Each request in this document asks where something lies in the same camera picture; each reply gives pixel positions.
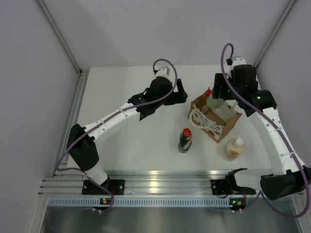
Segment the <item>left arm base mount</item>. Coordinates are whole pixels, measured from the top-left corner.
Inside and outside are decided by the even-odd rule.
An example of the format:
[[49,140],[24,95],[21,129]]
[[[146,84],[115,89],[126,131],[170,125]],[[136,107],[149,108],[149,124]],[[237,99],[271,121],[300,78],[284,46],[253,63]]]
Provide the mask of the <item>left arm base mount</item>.
[[106,190],[112,195],[123,195],[125,180],[110,179],[99,187],[90,179],[83,181],[82,195],[108,195]]

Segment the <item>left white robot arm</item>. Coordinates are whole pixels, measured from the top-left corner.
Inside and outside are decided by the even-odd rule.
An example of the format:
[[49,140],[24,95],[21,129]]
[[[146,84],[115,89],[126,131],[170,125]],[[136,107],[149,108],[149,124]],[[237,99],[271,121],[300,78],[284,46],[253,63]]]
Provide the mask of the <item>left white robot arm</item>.
[[72,126],[66,146],[66,152],[75,161],[79,169],[93,180],[93,188],[99,194],[110,188],[109,176],[99,164],[97,146],[126,126],[142,121],[155,113],[162,105],[185,103],[187,93],[181,79],[174,85],[165,77],[152,80],[150,87],[142,93],[132,96],[120,109],[86,126]]

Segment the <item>dark sauce bottle red cap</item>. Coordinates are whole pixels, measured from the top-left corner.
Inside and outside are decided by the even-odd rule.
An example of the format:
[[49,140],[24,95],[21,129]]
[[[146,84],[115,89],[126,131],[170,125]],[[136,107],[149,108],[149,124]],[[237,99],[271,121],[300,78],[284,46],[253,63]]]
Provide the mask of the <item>dark sauce bottle red cap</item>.
[[192,132],[190,128],[184,128],[179,137],[178,150],[180,153],[186,153],[192,144]]

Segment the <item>burlap canvas bag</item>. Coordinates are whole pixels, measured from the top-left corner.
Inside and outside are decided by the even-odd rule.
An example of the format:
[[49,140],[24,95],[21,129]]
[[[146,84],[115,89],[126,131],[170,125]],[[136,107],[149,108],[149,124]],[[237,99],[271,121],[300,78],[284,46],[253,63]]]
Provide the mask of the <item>burlap canvas bag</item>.
[[210,109],[202,98],[203,94],[191,102],[188,119],[191,125],[220,143],[234,128],[242,113],[236,110],[236,101],[232,104],[225,101],[220,108]]

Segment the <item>white jar with lid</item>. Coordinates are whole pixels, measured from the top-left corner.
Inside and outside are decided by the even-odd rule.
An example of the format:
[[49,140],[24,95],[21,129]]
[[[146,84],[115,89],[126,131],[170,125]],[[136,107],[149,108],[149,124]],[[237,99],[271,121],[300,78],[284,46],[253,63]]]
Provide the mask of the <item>white jar with lid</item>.
[[207,105],[210,109],[218,109],[225,103],[225,100],[223,99],[214,99],[213,95],[210,94],[207,98]]

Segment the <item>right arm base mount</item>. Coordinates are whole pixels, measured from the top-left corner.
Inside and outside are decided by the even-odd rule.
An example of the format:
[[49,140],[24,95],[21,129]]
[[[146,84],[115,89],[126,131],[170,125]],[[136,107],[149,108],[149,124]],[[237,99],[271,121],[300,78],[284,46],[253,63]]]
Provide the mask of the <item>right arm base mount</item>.
[[224,199],[232,194],[231,188],[229,187],[226,180],[224,179],[211,180],[210,183],[213,195]]

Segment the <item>cream squeeze bottle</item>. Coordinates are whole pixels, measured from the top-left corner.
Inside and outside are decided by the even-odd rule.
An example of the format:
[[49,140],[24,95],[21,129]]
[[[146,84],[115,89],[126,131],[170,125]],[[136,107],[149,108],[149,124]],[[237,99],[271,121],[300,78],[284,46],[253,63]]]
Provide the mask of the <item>cream squeeze bottle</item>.
[[244,151],[244,140],[240,137],[230,139],[224,147],[224,155],[229,160],[236,159]]

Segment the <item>oil bottle red cap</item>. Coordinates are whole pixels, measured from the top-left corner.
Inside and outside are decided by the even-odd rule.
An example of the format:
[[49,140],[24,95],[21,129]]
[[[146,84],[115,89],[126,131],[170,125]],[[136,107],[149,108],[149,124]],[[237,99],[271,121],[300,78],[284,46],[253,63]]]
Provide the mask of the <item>oil bottle red cap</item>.
[[202,96],[202,98],[205,100],[205,102],[207,102],[208,97],[211,95],[212,90],[208,89]]

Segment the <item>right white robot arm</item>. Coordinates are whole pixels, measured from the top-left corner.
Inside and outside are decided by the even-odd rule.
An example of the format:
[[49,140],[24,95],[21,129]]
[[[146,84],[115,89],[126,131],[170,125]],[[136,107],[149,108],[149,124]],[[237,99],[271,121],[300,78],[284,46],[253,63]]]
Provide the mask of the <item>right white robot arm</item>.
[[295,153],[279,119],[277,104],[268,90],[259,89],[256,69],[237,65],[216,73],[214,99],[236,100],[255,126],[268,154],[271,169],[240,168],[226,176],[226,187],[237,193],[244,187],[262,191],[270,200],[302,192],[311,183],[311,169]]

